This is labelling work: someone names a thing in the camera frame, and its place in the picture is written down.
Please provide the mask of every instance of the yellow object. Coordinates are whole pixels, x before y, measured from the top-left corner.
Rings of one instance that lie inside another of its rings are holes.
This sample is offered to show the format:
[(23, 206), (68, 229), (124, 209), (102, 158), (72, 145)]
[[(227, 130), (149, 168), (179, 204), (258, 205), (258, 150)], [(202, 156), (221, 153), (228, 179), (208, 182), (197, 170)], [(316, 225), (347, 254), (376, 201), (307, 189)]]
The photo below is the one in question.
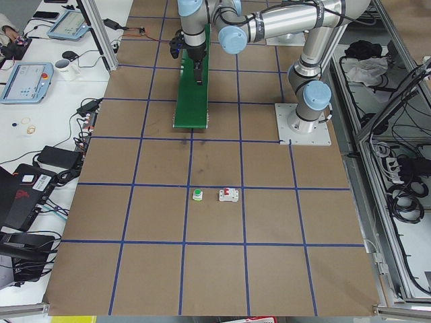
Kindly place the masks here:
[(54, 316), (51, 323), (96, 323), (97, 316)]

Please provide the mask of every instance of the white cloth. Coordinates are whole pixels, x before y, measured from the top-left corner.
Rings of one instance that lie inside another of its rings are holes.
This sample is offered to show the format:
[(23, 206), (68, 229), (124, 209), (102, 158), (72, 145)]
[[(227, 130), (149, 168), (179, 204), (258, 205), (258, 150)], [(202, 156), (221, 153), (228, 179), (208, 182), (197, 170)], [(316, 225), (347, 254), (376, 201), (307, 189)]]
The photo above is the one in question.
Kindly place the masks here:
[(350, 82), (363, 83), (365, 86), (375, 86), (381, 83), (381, 75), (388, 70), (388, 61), (381, 59), (364, 59), (347, 72)]
[(16, 31), (18, 31), (18, 29), (11, 23), (11, 21), (5, 15), (0, 13), (0, 43), (3, 45), (7, 45), (10, 39), (3, 32), (2, 30), (3, 26), (12, 27)]

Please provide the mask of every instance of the green conveyor belt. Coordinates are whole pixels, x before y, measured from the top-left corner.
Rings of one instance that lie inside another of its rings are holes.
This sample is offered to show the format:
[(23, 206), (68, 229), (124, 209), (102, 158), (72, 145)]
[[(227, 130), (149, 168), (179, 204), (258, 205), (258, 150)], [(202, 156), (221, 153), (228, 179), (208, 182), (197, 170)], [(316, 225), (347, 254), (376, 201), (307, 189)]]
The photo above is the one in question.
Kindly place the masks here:
[(203, 85), (196, 84), (193, 61), (187, 55), (187, 51), (183, 50), (174, 128), (206, 129), (208, 127), (209, 25), (205, 27), (205, 33), (207, 54), (203, 60)]

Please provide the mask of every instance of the black phone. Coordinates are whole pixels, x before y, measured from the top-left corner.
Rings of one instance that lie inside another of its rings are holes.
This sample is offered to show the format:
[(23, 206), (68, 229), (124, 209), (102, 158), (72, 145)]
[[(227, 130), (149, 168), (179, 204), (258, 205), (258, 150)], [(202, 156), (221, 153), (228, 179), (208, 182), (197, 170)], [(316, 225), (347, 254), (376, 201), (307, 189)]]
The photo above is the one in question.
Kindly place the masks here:
[(33, 15), (33, 18), (40, 18), (40, 19), (57, 19), (59, 17), (58, 12), (53, 11), (36, 11)]

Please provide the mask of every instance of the blue and white device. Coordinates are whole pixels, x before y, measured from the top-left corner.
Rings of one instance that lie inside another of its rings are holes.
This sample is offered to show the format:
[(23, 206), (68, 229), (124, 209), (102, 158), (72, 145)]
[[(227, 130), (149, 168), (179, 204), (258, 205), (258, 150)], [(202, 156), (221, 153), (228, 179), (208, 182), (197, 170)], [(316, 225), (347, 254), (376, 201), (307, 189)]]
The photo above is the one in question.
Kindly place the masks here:
[(54, 39), (79, 40), (89, 29), (80, 11), (66, 10), (46, 35)]
[(53, 78), (51, 63), (16, 63), (0, 97), (3, 104), (39, 103)]

